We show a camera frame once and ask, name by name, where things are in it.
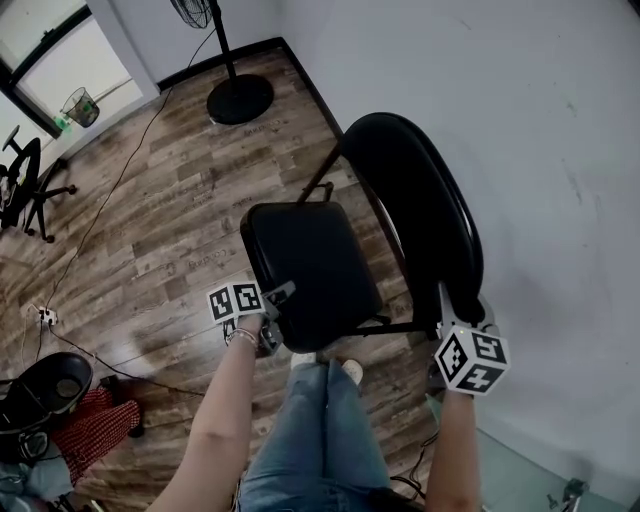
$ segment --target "jeans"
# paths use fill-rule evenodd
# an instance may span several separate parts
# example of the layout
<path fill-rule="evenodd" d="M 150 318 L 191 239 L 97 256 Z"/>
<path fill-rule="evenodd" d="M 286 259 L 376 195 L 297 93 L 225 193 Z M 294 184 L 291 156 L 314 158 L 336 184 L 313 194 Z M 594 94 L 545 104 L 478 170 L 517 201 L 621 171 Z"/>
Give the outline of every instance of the jeans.
<path fill-rule="evenodd" d="M 238 508 L 369 512 L 369 490 L 390 486 L 357 386 L 336 361 L 301 364 L 240 485 Z"/>

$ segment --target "wooden floor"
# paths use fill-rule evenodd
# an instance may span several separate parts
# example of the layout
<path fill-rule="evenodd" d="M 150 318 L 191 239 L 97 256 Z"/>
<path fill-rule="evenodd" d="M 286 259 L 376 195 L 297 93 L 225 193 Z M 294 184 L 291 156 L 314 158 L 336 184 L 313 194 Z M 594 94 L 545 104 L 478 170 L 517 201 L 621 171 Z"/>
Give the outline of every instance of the wooden floor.
<path fill-rule="evenodd" d="M 224 343 L 213 329 L 205 291 L 251 275 L 238 232 L 242 215 L 265 201 L 293 200 L 335 143 L 323 116 L 281 51 L 238 63 L 274 85 L 275 102 L 247 125 L 214 126 L 204 108 L 219 68 L 177 86 L 120 186 L 107 203 L 69 275 L 51 301 L 57 332 L 130 374 L 203 392 Z M 2 378 L 22 371 L 20 345 L 31 364 L 39 327 L 29 304 L 42 305 L 75 253 L 100 204 L 163 101 L 134 113 L 77 154 L 51 187 L 74 183 L 77 195 L 48 203 L 52 245 L 18 230 L 0 237 Z M 387 313 L 411 315 L 406 285 L 364 193 L 340 161 L 330 179 L 367 256 Z M 41 357 L 69 346 L 42 336 Z M 327 356 L 354 357 L 365 368 L 362 397 L 389 471 L 405 474 L 435 424 L 424 400 L 427 344 L 405 336 L 345 339 Z M 252 453 L 282 403 L 290 353 L 261 360 L 255 377 Z M 96 379 L 109 370 L 95 364 Z M 77 499 L 100 499 L 106 510 L 144 510 L 182 457 L 200 403 L 136 382 L 144 437 L 127 439 L 96 463 Z M 426 478 L 431 449 L 420 474 Z"/>

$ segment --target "wastebasket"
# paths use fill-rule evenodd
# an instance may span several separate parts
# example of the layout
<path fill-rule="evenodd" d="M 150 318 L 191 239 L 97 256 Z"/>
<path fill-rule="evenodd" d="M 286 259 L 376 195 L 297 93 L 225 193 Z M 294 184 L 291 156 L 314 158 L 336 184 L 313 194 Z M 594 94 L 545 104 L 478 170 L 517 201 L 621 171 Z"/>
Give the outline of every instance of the wastebasket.
<path fill-rule="evenodd" d="M 100 108 L 84 87 L 74 92 L 62 107 L 62 113 L 68 115 L 83 128 L 89 128 L 98 116 Z"/>

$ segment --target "forearm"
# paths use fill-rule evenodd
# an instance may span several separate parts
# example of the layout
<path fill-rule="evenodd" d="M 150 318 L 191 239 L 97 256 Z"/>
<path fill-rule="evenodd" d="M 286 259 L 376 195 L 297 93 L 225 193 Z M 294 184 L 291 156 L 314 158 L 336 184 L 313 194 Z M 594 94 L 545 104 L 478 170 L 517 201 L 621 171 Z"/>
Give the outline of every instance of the forearm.
<path fill-rule="evenodd" d="M 201 436 L 249 445 L 255 349 L 242 336 L 227 349 L 191 427 L 191 440 Z"/>
<path fill-rule="evenodd" d="M 479 509 L 476 419 L 468 395 L 446 392 L 425 502 L 428 512 Z"/>
<path fill-rule="evenodd" d="M 261 320 L 253 322 L 243 327 L 257 334 Z M 182 463 L 149 511 L 228 510 L 249 456 L 254 368 L 253 344 L 235 337 L 193 420 Z"/>

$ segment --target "power strip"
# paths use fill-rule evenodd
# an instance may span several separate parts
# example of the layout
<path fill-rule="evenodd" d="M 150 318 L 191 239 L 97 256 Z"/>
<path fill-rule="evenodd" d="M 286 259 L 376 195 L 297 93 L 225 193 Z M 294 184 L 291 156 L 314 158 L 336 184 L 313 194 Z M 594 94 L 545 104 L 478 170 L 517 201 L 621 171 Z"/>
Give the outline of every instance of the power strip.
<path fill-rule="evenodd" d="M 58 323 L 58 315 L 53 309 L 38 308 L 40 313 L 40 321 L 49 325 L 56 325 Z"/>

